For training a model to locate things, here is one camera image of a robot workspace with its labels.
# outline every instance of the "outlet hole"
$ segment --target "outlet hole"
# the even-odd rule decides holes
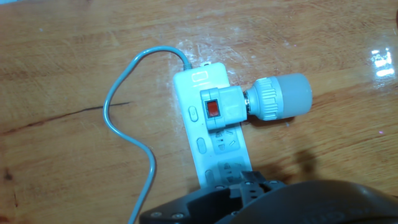
[[[227,177],[226,180],[228,180],[229,183],[234,182],[234,177]]]

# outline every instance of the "table surface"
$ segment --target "table surface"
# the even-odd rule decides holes
[[[113,81],[141,50],[171,45],[232,85],[303,73],[311,111],[242,124],[254,170],[295,183],[349,180],[398,195],[398,27],[386,1],[26,0],[0,6],[0,223],[126,223],[146,155],[104,124]],[[143,206],[199,188],[172,77],[144,59],[111,107],[159,166]]]

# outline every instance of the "white plastic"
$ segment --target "white plastic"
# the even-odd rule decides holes
[[[240,123],[248,118],[242,88],[230,86],[226,88],[212,88],[200,92],[203,110],[207,111],[206,104],[209,101],[216,101],[218,104],[219,116],[209,117],[205,115],[208,130],[225,128],[229,124]]]
[[[312,105],[311,86],[300,73],[260,78],[246,93],[249,114],[264,121],[305,114]]]
[[[208,131],[200,97],[202,90],[229,87],[225,66],[214,63],[177,73],[174,87],[200,186],[239,183],[240,171],[252,170],[240,124]]]
[[[282,118],[306,114],[312,106],[310,82],[303,74],[295,73],[276,77],[284,102]]]

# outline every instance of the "white power strip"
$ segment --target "white power strip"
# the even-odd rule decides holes
[[[174,88],[202,188],[240,183],[240,172],[252,170],[240,124],[207,130],[200,91],[216,87],[229,87],[222,63],[174,75]]]

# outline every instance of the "cable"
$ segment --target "cable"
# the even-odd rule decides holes
[[[152,185],[152,182],[154,180],[155,176],[155,171],[156,171],[156,160],[154,157],[154,154],[152,151],[143,143],[139,142],[138,140],[128,136],[127,134],[124,134],[121,132],[119,129],[117,129],[111,122],[109,118],[109,106],[111,104],[112,97],[116,90],[119,88],[120,84],[129,76],[129,74],[134,70],[136,65],[143,59],[145,56],[155,53],[155,52],[161,52],[161,51],[166,51],[166,52],[172,52],[179,56],[183,62],[183,69],[184,70],[189,70],[192,68],[192,65],[189,63],[188,58],[182,53],[179,49],[176,49],[175,47],[169,47],[169,46],[156,46],[156,47],[151,47],[149,49],[143,50],[137,56],[133,58],[133,60],[130,62],[130,64],[127,66],[127,68],[120,74],[119,78],[113,83],[111,89],[109,90],[108,95],[106,96],[105,102],[104,102],[104,107],[103,107],[103,117],[106,125],[110,130],[112,130],[114,133],[116,133],[118,136],[121,138],[135,144],[136,146],[140,147],[148,156],[149,158],[149,173],[148,173],[148,178],[145,181],[144,187],[141,190],[141,193],[138,196],[136,205],[134,206],[134,209],[131,213],[130,219],[128,221],[128,224],[133,224],[134,221],[136,220],[138,213],[141,209],[141,206],[148,194],[148,191]]]

